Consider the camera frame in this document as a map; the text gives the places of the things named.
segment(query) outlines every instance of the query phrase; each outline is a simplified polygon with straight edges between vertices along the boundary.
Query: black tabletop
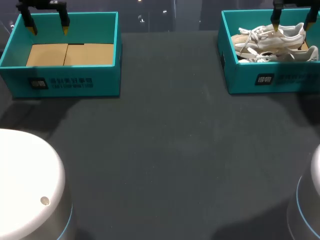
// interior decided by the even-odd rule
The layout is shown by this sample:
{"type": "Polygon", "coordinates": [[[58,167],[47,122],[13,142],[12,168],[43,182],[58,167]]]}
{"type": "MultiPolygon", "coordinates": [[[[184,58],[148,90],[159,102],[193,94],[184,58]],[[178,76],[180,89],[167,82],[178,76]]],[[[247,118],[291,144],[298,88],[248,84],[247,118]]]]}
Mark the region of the black tabletop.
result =
{"type": "Polygon", "coordinates": [[[230,95],[217,32],[125,33],[120,98],[12,100],[0,128],[60,155],[77,240],[287,240],[320,138],[314,95],[230,95]]]}

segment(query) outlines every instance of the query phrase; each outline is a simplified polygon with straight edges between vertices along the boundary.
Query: white dome lid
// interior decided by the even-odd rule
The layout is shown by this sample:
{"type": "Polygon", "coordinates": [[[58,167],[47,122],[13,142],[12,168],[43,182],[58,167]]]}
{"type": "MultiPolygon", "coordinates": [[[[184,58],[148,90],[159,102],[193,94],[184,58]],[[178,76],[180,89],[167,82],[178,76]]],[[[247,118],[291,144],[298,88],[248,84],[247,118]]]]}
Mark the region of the white dome lid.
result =
{"type": "Polygon", "coordinates": [[[19,240],[40,227],[64,187],[64,166],[46,141],[0,129],[0,240],[19,240]]]}

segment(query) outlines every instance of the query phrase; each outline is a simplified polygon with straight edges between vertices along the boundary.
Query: white cylindrical object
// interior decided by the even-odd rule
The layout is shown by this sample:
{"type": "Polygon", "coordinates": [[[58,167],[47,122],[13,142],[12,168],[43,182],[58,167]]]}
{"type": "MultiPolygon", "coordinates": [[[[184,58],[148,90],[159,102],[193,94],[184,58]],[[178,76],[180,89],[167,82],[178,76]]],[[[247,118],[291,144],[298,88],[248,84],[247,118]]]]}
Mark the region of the white cylindrical object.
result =
{"type": "Polygon", "coordinates": [[[298,182],[286,217],[294,240],[320,239],[320,146],[298,182]]]}
{"type": "Polygon", "coordinates": [[[64,165],[30,133],[0,129],[0,240],[74,240],[64,165]]]}

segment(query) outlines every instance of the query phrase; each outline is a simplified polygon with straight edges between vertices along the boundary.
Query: shoe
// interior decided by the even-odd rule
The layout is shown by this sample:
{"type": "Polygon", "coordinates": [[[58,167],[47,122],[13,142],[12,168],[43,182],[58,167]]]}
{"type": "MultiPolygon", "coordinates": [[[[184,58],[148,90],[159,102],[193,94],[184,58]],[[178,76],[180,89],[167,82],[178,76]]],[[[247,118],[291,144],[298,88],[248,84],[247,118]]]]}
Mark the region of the shoe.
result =
{"type": "Polygon", "coordinates": [[[267,62],[311,62],[318,61],[319,52],[316,46],[311,46],[308,50],[283,49],[277,52],[262,52],[258,54],[248,48],[255,58],[242,59],[239,63],[267,63],[267,62]]]}
{"type": "Polygon", "coordinates": [[[253,30],[239,28],[241,34],[231,37],[235,53],[246,59],[255,58],[248,48],[255,50],[258,54],[262,52],[275,52],[283,48],[298,49],[306,38],[303,22],[296,26],[281,26],[278,31],[274,30],[272,24],[258,26],[253,30]]]}

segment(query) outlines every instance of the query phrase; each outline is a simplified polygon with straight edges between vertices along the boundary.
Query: teal storage bin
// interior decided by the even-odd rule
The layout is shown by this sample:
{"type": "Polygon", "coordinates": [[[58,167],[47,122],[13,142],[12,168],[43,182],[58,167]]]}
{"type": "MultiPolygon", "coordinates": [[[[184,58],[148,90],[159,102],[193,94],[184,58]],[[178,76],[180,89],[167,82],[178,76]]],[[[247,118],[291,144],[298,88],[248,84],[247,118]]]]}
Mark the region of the teal storage bin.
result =
{"type": "MultiPolygon", "coordinates": [[[[284,9],[280,24],[303,23],[309,9],[284,9]]],[[[319,92],[320,61],[239,63],[231,36],[238,28],[252,30],[271,24],[272,10],[226,10],[221,12],[217,46],[226,86],[230,94],[319,92]]],[[[320,19],[307,31],[309,47],[320,47],[320,19]]]]}
{"type": "Polygon", "coordinates": [[[120,94],[122,40],[117,12],[71,12],[65,36],[58,13],[32,14],[34,36],[19,15],[0,59],[14,98],[103,97],[120,94]],[[110,65],[26,66],[33,44],[113,44],[110,65]]]}

